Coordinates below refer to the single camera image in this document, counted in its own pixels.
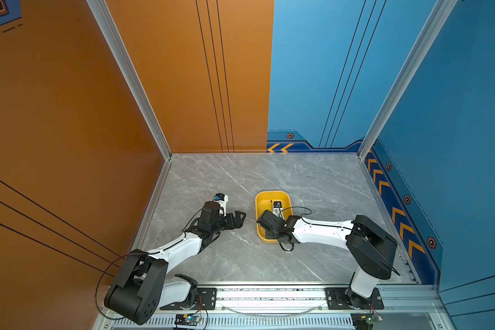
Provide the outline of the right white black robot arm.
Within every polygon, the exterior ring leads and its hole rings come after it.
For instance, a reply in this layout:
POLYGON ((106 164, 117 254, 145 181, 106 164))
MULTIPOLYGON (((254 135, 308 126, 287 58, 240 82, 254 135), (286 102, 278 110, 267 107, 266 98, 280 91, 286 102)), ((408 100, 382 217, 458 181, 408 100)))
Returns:
POLYGON ((319 243, 350 251, 358 264, 345 290, 352 309, 371 309, 378 302, 377 284, 393 273, 397 240, 373 220, 358 215, 351 221, 318 221, 290 215, 287 219, 265 210, 257 224, 280 246, 319 243))

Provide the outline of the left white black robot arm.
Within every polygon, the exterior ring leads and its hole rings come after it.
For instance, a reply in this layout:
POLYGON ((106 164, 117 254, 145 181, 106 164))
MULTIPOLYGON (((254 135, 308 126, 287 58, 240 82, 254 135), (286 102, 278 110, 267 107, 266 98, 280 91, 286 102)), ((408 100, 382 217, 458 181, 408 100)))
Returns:
POLYGON ((203 252, 225 230, 243 226, 246 213, 227 211, 227 200, 217 195, 207 201, 188 221, 181 235, 164 246, 149 251, 135 249, 121 257, 123 262, 104 296, 105 307, 137 325, 145 324, 161 307, 203 309, 198 282, 186 275, 169 273, 185 260, 203 252))

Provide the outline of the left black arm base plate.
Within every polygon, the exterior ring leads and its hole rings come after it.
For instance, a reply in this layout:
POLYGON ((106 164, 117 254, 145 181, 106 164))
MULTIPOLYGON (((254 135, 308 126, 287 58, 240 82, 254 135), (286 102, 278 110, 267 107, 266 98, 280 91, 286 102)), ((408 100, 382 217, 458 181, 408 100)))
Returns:
POLYGON ((215 310, 216 302, 216 287, 198 287, 196 290, 191 290, 188 298, 184 301, 174 302, 159 309, 162 311, 196 311, 202 308, 204 311, 209 312, 215 310))

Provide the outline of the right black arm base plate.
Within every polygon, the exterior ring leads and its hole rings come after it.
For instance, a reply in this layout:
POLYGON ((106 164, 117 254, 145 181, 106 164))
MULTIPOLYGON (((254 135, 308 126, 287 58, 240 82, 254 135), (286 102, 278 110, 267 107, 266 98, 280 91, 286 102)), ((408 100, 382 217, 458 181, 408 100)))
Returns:
POLYGON ((368 298, 353 293, 349 287, 328 287, 324 289, 329 310, 383 310, 384 303, 378 288, 368 298))

